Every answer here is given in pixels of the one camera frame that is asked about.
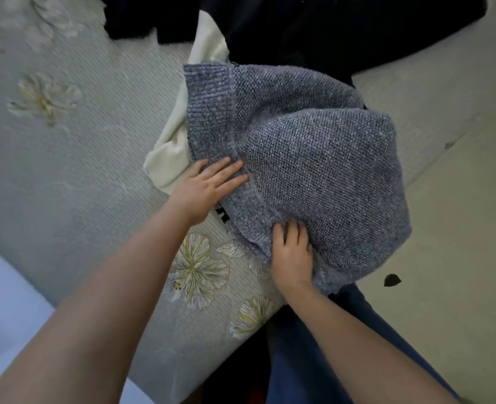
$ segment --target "beige floor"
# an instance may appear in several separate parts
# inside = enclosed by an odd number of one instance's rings
[[[407,199],[412,237],[360,288],[460,394],[496,404],[496,116],[471,125]],[[383,287],[390,273],[403,282]]]

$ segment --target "gray knit sweater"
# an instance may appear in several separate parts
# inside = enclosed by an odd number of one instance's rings
[[[221,201],[229,231],[268,262],[272,225],[305,222],[314,283],[337,292],[381,266],[411,232],[396,131],[360,94],[295,67],[187,65],[194,160],[227,155],[251,180]]]

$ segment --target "person's left hand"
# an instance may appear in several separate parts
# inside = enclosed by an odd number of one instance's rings
[[[206,159],[196,162],[177,183],[168,201],[183,217],[188,218],[190,225],[202,223],[222,197],[246,183],[249,178],[248,175],[242,175],[228,181],[243,166],[242,160],[224,168],[231,162],[231,158],[226,157],[202,172],[201,169],[208,162]]]

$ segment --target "person's leg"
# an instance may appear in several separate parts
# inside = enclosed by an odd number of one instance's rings
[[[433,367],[372,309],[356,285],[345,286],[330,299],[400,349],[459,398]],[[270,323],[275,335],[267,404],[352,404],[312,334],[289,306],[280,309]]]
[[[405,353],[410,359],[431,374],[441,386],[450,391],[455,398],[459,399],[459,395],[449,386],[440,374],[437,373],[435,369],[392,328],[392,326],[386,323],[386,321],[373,310],[357,285],[351,284],[344,286],[337,295],[331,295],[329,298],[383,337],[386,341],[390,342],[394,347]]]

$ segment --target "finger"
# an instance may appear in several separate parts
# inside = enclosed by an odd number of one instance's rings
[[[209,167],[207,167],[203,172],[200,174],[200,176],[204,179],[207,180],[214,176],[219,170],[221,170],[226,164],[231,162],[230,157],[224,157],[222,160],[217,161],[216,163],[211,164]]]
[[[203,159],[199,160],[198,162],[195,162],[192,164],[192,167],[188,170],[187,175],[189,177],[196,177],[200,172],[201,169],[203,169],[204,165],[209,162],[209,159]]]
[[[297,245],[298,244],[298,225],[297,220],[292,218],[287,222],[287,238],[285,241],[286,245]]]
[[[243,183],[246,183],[250,177],[248,175],[237,176],[234,179],[225,182],[224,184],[217,187],[218,199],[216,201],[220,201],[220,199],[228,194],[232,193],[238,186]]]
[[[298,232],[298,244],[308,246],[308,229],[304,223],[300,223],[300,230]]]
[[[283,247],[284,246],[284,229],[281,224],[274,224],[272,227],[272,247]]]
[[[243,161],[238,160],[233,164],[226,167],[224,170],[219,171],[214,176],[212,176],[209,181],[214,184],[215,187],[218,187],[220,184],[224,183],[227,179],[233,176],[236,172],[240,170],[243,166]]]

